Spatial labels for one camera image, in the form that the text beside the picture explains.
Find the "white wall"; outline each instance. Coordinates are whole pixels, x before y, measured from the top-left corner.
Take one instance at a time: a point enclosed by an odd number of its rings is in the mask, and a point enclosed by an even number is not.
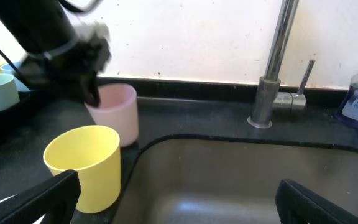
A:
[[[104,0],[90,15],[69,18],[108,25],[105,76],[254,84],[264,75],[280,6],[281,0]],[[24,53],[1,23],[0,47],[14,60]],[[311,58],[309,86],[349,86],[358,72],[358,0],[300,0],[282,85],[299,85]]]

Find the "sink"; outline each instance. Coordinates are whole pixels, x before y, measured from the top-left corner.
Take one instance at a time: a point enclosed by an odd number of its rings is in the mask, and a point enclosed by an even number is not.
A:
[[[113,223],[280,223],[282,179],[358,217],[356,152],[172,139],[141,154]]]

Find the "metal faucet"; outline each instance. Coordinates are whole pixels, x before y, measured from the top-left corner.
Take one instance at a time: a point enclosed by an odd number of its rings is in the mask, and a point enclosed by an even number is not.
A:
[[[302,110],[306,106],[306,97],[303,94],[303,90],[305,89],[306,82],[313,68],[314,60],[310,60],[309,62],[308,69],[303,77],[298,93],[278,92],[281,83],[281,80],[278,79],[278,73],[298,3],[299,0],[283,0],[282,2],[265,76],[259,78],[254,109],[251,116],[248,117],[248,123],[256,128],[269,128],[272,126],[270,117],[273,108]]]

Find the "blue cup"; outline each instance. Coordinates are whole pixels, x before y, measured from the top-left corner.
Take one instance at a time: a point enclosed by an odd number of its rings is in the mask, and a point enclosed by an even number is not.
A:
[[[22,62],[14,62],[13,64],[16,66],[16,68],[18,68],[21,63]],[[0,69],[5,74],[13,75],[13,73],[15,72],[15,70],[9,64],[5,64],[5,65],[1,66]],[[25,92],[31,91],[22,82],[20,82],[16,77],[15,77],[15,85],[16,85],[17,91],[25,91]]]

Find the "black countertop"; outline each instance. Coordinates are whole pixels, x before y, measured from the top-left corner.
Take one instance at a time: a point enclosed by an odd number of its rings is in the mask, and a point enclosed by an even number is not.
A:
[[[334,120],[335,108],[309,106],[295,116],[276,114],[271,128],[255,129],[247,123],[252,103],[139,98],[138,104],[139,140],[121,149],[123,185],[142,148],[178,136],[358,151],[358,130]],[[91,124],[94,122],[83,105],[59,100],[1,138],[0,200],[50,178],[42,160],[47,144],[61,133]],[[93,215],[75,212],[72,223],[111,223],[116,209],[117,203]]]

